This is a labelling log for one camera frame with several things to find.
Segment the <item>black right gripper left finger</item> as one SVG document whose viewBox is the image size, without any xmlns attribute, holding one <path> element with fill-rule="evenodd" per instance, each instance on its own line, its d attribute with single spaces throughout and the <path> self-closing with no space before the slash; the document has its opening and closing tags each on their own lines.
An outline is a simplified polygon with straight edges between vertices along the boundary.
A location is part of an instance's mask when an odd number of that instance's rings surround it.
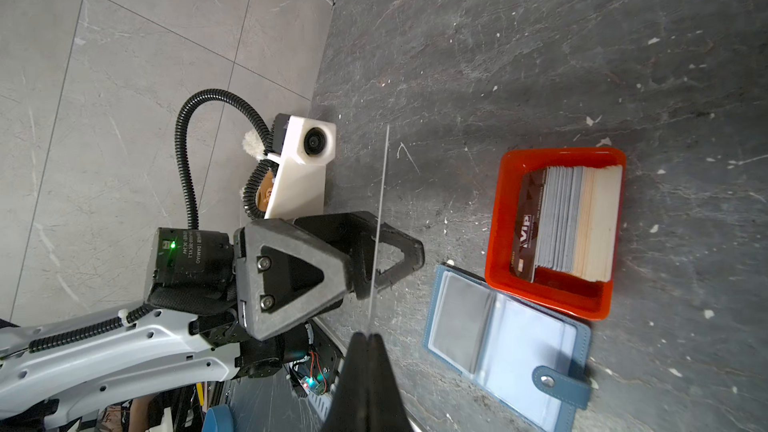
<svg viewBox="0 0 768 432">
<path fill-rule="evenodd" d="M 338 387 L 321 431 L 367 431 L 368 389 L 368 337 L 356 332 L 351 337 Z"/>
</svg>

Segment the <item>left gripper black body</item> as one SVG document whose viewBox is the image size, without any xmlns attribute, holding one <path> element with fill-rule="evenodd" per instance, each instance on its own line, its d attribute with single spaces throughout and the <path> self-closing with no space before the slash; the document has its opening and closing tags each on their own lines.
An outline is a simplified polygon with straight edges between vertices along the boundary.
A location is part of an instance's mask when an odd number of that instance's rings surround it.
<svg viewBox="0 0 768 432">
<path fill-rule="evenodd" d="M 240 325 L 266 341 L 370 297 L 377 219 L 370 212 L 261 219 L 234 235 Z"/>
</svg>

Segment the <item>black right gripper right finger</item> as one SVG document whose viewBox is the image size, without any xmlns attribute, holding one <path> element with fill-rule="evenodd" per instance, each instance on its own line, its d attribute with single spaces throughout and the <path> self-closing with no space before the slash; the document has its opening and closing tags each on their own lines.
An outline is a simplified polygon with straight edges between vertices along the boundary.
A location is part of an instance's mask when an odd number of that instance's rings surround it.
<svg viewBox="0 0 768 432">
<path fill-rule="evenodd" d="M 383 337 L 368 337 L 367 430 L 412 432 Z"/>
</svg>

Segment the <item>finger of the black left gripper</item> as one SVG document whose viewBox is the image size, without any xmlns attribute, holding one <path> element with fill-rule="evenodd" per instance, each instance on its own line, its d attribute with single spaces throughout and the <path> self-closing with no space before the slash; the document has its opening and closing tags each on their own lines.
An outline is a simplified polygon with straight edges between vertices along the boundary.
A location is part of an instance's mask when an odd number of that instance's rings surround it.
<svg viewBox="0 0 768 432">
<path fill-rule="evenodd" d="M 423 243 L 383 223 L 360 222 L 353 233 L 353 290 L 358 300 L 368 299 L 371 284 L 380 292 L 424 266 Z"/>
</svg>

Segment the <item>blue leather card holder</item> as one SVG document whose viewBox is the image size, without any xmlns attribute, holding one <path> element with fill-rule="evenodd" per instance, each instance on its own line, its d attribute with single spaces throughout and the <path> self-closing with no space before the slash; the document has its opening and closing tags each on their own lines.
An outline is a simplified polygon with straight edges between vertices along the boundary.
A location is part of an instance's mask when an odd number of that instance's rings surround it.
<svg viewBox="0 0 768 432">
<path fill-rule="evenodd" d="M 577 411 L 587 408 L 591 385 L 585 375 L 591 345 L 589 326 L 497 291 L 448 265 L 494 293 L 477 372 L 461 373 L 539 431 L 570 431 Z"/>
</svg>

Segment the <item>red plastic tray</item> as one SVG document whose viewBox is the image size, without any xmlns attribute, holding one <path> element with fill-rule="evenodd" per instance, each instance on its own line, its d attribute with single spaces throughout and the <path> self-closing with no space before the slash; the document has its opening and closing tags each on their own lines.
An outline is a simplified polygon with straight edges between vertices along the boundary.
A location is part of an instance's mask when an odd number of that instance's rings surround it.
<svg viewBox="0 0 768 432">
<path fill-rule="evenodd" d="M 485 265 L 492 288 L 534 304 L 588 321 L 602 321 L 611 310 L 613 282 L 588 282 L 543 268 L 528 282 L 511 267 L 515 221 L 523 176 L 550 166 L 605 168 L 627 166 L 627 157 L 612 147 L 545 148 L 509 151 L 501 159 Z"/>
</svg>

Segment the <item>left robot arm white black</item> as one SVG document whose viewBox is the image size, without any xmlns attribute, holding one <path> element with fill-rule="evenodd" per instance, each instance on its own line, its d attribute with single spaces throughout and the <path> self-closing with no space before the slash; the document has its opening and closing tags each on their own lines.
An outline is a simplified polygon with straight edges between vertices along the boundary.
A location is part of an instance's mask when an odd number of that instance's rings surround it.
<svg viewBox="0 0 768 432">
<path fill-rule="evenodd" d="M 368 212 L 161 228 L 144 300 L 1 329 L 1 427 L 46 430 L 200 382 L 269 377 L 320 347 L 311 320 L 419 270 L 423 244 Z"/>
</svg>

